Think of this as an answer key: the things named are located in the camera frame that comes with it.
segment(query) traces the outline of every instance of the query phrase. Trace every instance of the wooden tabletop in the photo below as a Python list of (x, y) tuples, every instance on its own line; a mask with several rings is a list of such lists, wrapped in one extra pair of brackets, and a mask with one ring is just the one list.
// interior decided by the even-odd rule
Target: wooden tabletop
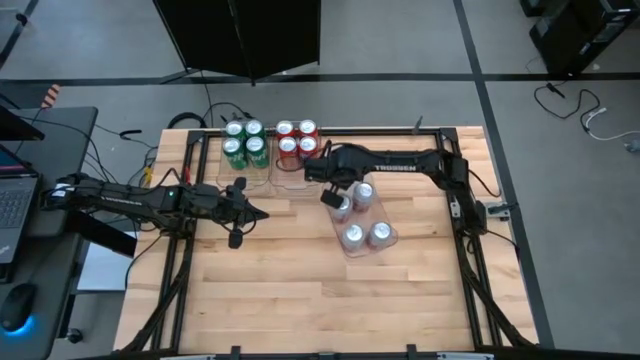
[[(471, 169), (497, 192), (482, 128), (457, 130)], [(186, 135), (185, 130), (163, 132), (154, 182), (169, 168), (180, 169)], [(339, 140), (372, 150), (435, 147), (428, 136)], [(212, 140), (209, 149), (205, 182), (216, 184), (219, 140)], [(180, 353), (229, 353), (233, 345), (242, 346), (243, 353), (402, 352), (407, 344), (416, 344), (419, 351), (471, 350), (444, 193), (421, 174), (375, 173), (373, 178), (399, 241), (363, 258), (343, 255), (319, 201), (319, 187), (287, 190), (269, 183), (250, 185), (251, 203), (271, 218), (260, 221), (239, 250), (227, 247), (227, 233), (221, 227), (200, 220)], [(479, 200), (496, 201), (475, 179), (471, 181)], [(508, 223), (491, 219), (488, 228), (510, 237)], [(136, 253), (156, 237), (141, 235)], [(493, 235), (481, 241), (494, 299), (518, 330), (535, 342), (513, 246)], [(161, 239), (133, 267), (114, 348), (131, 341), (155, 308), (167, 243), (168, 239)], [(484, 307), (476, 302), (483, 338), (490, 343)], [(173, 309), (169, 314), (164, 344), (168, 344)]]

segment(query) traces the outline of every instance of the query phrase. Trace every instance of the computer mouse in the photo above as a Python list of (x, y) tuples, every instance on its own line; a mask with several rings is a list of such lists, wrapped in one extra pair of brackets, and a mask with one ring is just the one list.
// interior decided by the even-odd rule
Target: computer mouse
[(0, 307), (0, 325), (7, 331), (20, 329), (31, 315), (36, 286), (24, 283), (9, 291)]

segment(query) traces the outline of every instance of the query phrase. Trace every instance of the black desk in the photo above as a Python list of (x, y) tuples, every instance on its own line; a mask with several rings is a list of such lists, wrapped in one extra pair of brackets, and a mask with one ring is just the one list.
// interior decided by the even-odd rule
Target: black desk
[[(28, 117), (35, 116), (36, 112), (15, 111)], [(38, 119), (73, 126), (91, 135), (97, 114), (96, 108), (89, 107), (49, 109), (42, 111)], [(43, 187), (51, 187), (55, 179), (81, 169), (88, 146), (84, 136), (60, 126), (45, 123), (34, 126), (45, 133), (45, 140), (25, 142), (18, 156), (33, 163), (34, 168), (43, 174)], [(17, 147), (17, 144), (5, 145), (9, 149)], [(26, 281), (35, 270), (31, 282), (38, 286), (38, 293), (31, 327), (20, 336), (8, 336), (0, 329), (0, 359), (45, 359), (51, 352), (63, 310), (67, 307), (69, 286), (73, 277), (79, 275), (78, 255), (82, 238), (76, 234), (55, 236), (62, 233), (65, 219), (64, 212), (35, 212), (30, 217), (28, 234), (31, 237), (25, 238), (21, 244), (13, 282), (0, 285), (0, 301), (4, 301), (9, 290)]]

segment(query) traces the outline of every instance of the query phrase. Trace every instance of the green soda can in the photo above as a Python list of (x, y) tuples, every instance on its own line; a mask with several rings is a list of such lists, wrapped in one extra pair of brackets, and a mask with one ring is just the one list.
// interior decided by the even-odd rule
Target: green soda can
[(253, 166), (264, 169), (269, 166), (269, 155), (264, 140), (254, 136), (247, 140), (247, 156), (251, 159)]
[(240, 143), (244, 143), (247, 139), (247, 133), (244, 131), (244, 127), (239, 121), (229, 121), (225, 128), (227, 136), (233, 139), (240, 140)]
[(262, 140), (266, 140), (267, 138), (267, 135), (264, 131), (264, 126), (262, 126), (260, 120), (253, 119), (249, 121), (247, 125), (245, 125), (245, 130), (247, 132), (247, 137), (249, 138), (252, 138), (254, 136), (259, 137)]
[(229, 165), (233, 169), (242, 170), (249, 165), (240, 140), (233, 138), (225, 140), (222, 144), (222, 151), (227, 156), (227, 161), (229, 161)]

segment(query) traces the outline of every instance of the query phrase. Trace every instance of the laptop keyboard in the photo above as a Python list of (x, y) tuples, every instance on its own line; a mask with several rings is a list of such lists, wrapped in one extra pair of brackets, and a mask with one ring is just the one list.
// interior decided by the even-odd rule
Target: laptop keyboard
[(31, 190), (0, 190), (0, 229), (21, 226), (30, 200)]

